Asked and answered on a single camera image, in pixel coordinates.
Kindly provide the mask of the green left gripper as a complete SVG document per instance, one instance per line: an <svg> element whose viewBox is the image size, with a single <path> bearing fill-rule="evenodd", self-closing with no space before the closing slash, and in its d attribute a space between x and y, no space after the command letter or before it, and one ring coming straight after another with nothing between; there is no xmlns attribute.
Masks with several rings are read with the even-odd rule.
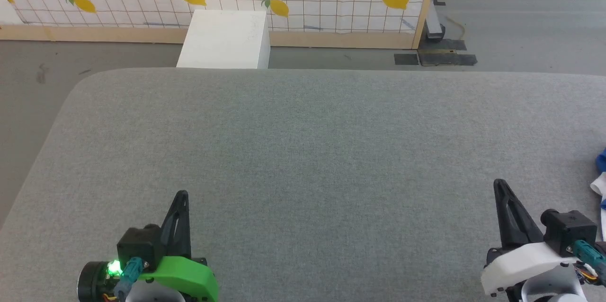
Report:
<svg viewBox="0 0 606 302"><path fill-rule="evenodd" d="M134 257L88 262L78 278L78 302L218 302L219 285L204 258L191 259L189 196L178 191L161 226L165 255L153 272Z"/></svg>

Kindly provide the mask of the grey fabric sofa cushion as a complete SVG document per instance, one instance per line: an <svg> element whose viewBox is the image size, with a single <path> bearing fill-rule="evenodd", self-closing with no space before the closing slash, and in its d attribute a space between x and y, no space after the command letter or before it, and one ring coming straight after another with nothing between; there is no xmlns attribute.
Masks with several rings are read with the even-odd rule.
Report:
<svg viewBox="0 0 606 302"><path fill-rule="evenodd" d="M606 76L105 71L69 93L0 230L0 302L77 302L89 261L190 200L222 302L505 302L493 180L599 218Z"/></svg>

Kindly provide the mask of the blue and white basketball jersey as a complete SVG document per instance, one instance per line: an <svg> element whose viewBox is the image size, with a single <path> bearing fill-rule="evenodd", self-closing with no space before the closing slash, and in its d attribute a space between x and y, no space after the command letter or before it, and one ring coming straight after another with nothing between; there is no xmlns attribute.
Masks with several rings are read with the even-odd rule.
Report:
<svg viewBox="0 0 606 302"><path fill-rule="evenodd" d="M600 228L602 239L606 242L606 148L595 159L598 177L589 185L600 196Z"/></svg>

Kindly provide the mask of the dark floor tape under stand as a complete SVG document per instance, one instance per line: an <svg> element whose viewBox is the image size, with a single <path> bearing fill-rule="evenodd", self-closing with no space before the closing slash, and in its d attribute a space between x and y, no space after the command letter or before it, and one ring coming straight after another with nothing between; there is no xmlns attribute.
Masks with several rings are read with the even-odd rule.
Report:
<svg viewBox="0 0 606 302"><path fill-rule="evenodd" d="M423 48L427 50L467 51L465 41L460 39L429 39L424 42Z"/></svg>

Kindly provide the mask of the long black floor tape patch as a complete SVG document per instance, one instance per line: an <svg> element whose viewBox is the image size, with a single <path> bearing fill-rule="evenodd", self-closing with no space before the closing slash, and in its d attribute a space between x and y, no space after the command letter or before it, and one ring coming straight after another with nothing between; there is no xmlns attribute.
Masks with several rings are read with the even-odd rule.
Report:
<svg viewBox="0 0 606 302"><path fill-rule="evenodd" d="M474 66L478 59L474 54L457 53L419 53L422 66Z"/></svg>

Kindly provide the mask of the white rectangular box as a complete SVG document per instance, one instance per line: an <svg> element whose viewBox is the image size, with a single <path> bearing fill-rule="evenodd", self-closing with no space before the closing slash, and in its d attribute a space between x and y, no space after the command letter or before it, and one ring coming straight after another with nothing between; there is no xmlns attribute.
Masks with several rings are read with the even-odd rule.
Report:
<svg viewBox="0 0 606 302"><path fill-rule="evenodd" d="M197 9L176 67L268 69L270 50L264 11Z"/></svg>

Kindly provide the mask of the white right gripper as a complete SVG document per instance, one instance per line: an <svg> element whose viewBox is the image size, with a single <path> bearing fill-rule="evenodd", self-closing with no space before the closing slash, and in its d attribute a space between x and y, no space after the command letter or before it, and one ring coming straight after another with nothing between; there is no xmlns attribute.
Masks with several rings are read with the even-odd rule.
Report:
<svg viewBox="0 0 606 302"><path fill-rule="evenodd" d="M510 251L491 261L481 274L485 295L522 281L572 265L576 257L561 257L544 241L544 235L504 179L493 182L501 248Z"/></svg>

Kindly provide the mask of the grey metal stand foot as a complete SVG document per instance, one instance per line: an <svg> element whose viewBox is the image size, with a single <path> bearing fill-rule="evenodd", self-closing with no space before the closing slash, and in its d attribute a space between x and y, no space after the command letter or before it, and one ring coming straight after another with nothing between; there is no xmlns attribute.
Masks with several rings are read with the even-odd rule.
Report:
<svg viewBox="0 0 606 302"><path fill-rule="evenodd" d="M443 6L445 2L433 0L430 4L425 26L425 36L427 42L438 43L444 39L446 28L439 21L436 6Z"/></svg>

